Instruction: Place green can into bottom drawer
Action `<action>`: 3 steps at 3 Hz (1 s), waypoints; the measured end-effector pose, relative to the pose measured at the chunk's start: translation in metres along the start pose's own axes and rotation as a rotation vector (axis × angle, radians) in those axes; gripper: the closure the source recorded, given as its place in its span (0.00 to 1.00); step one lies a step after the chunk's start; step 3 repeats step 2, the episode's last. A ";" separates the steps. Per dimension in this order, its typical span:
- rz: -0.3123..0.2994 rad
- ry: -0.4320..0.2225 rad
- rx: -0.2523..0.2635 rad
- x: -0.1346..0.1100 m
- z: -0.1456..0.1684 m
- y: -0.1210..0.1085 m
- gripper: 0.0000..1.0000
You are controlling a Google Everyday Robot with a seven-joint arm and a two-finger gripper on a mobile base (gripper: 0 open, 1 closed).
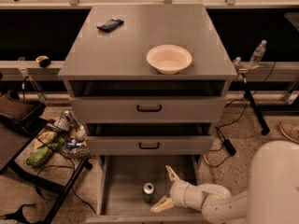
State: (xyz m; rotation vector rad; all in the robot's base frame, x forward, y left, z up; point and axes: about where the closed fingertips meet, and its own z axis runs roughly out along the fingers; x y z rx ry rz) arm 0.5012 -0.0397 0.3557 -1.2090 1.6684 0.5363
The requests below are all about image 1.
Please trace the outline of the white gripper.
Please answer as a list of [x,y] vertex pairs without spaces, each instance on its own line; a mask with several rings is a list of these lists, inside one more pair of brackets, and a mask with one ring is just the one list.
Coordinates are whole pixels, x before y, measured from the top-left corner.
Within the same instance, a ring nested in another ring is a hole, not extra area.
[[194,185],[184,180],[179,180],[179,176],[171,166],[165,166],[170,181],[173,183],[170,189],[170,198],[163,196],[159,202],[153,205],[150,209],[153,213],[160,213],[176,206],[192,207],[193,197],[192,192]]

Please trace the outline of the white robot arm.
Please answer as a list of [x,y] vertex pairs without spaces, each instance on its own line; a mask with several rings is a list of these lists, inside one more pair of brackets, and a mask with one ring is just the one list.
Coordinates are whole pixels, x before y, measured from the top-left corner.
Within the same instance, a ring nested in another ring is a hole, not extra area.
[[216,184],[192,185],[166,168],[170,195],[151,207],[159,213],[174,206],[202,213],[210,224],[244,218],[248,224],[299,224],[299,145],[272,141],[254,154],[249,189],[233,195]]

